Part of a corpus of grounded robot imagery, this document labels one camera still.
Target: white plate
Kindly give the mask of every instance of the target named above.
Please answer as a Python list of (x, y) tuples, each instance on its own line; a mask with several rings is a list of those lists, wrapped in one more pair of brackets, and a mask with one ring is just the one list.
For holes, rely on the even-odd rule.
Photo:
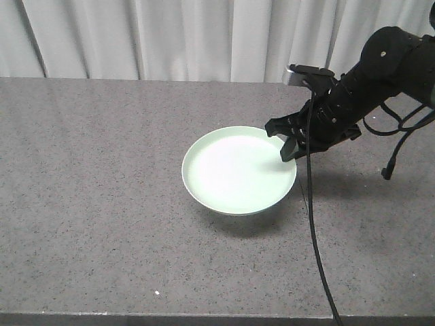
[(283, 141), (266, 131), (235, 126), (197, 140), (184, 156), (184, 185), (202, 205), (226, 215), (259, 213), (292, 188), (296, 162), (282, 162)]

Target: white curtain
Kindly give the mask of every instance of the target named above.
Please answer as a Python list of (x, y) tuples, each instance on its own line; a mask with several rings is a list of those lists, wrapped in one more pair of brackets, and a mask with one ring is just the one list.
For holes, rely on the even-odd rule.
[(337, 75), (382, 26), (434, 34), (434, 0), (0, 0), (0, 76), (280, 82)]

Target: cable connector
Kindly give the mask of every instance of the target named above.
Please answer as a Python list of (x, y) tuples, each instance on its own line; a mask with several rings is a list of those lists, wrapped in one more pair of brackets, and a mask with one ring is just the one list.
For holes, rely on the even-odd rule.
[(392, 157), (388, 162), (387, 167), (382, 169), (382, 176), (385, 180), (390, 180), (393, 175), (394, 167), (396, 166), (396, 157)]

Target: speckled granite surface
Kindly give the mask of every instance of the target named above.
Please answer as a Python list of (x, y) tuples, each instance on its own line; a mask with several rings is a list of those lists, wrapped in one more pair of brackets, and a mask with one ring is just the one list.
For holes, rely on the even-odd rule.
[[(0, 311), (329, 315), (304, 159), (285, 199), (254, 217), (208, 211), (181, 180), (200, 136), (262, 127), (308, 96), (280, 84), (1, 78)], [(387, 128), (378, 111), (369, 120)], [(363, 133), (313, 156), (336, 305), (435, 315), (434, 127), (408, 140), (391, 181), (379, 171), (395, 138)]]

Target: black wire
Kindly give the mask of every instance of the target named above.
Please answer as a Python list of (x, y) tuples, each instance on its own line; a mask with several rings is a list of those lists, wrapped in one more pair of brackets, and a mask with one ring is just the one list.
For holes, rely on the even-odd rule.
[(423, 117), (423, 119), (419, 120), (414, 126), (411, 127), (404, 127), (404, 123), (410, 120), (414, 115), (419, 113), (422, 109), (427, 107), (427, 105), (421, 104), (418, 106), (418, 108), (414, 109), (411, 113), (406, 115), (403, 119), (393, 110), (391, 110), (385, 103), (381, 103), (381, 108), (392, 116), (397, 122), (398, 122), (398, 128), (391, 131), (380, 131), (376, 130), (372, 127), (370, 127), (367, 124), (367, 121), (365, 117), (362, 119), (364, 126), (367, 128), (368, 131), (370, 131), (372, 134), (375, 134), (377, 136), (391, 136), (393, 134), (396, 134), (398, 132), (405, 132), (405, 134), (402, 136), (402, 138), (398, 141), (396, 147), (394, 148), (393, 154), (391, 155), (391, 158), (388, 161), (387, 167), (382, 170), (382, 175), (384, 179), (390, 180), (391, 176), (394, 171), (394, 167), (396, 166), (396, 157), (400, 151), (400, 148), (403, 146), (404, 142), (408, 139), (409, 136), (412, 135), (414, 131), (417, 129), (423, 128), (424, 126), (427, 126), (429, 123), (435, 120), (435, 110), (431, 111), (427, 115)]
[(313, 112), (314, 96), (315, 96), (314, 91), (311, 91), (311, 102), (310, 102), (309, 111), (308, 111), (307, 129), (306, 129), (308, 216), (309, 216), (309, 221), (310, 221), (311, 240), (313, 241), (315, 261), (317, 262), (317, 268), (319, 269), (321, 282), (324, 286), (326, 297), (328, 298), (328, 302), (329, 302), (329, 305), (331, 307), (332, 316), (334, 317), (334, 320), (336, 321), (336, 324), (338, 326), (343, 326), (343, 322), (341, 321), (341, 317), (338, 314), (337, 308), (336, 308), (335, 303), (334, 303), (334, 299), (332, 298), (331, 291), (329, 290), (328, 281), (326, 280), (324, 267), (321, 264), (319, 247), (317, 246), (317, 237), (315, 235), (314, 215), (313, 215), (313, 181), (311, 179), (311, 155), (310, 155), (310, 121), (311, 121), (311, 114)]

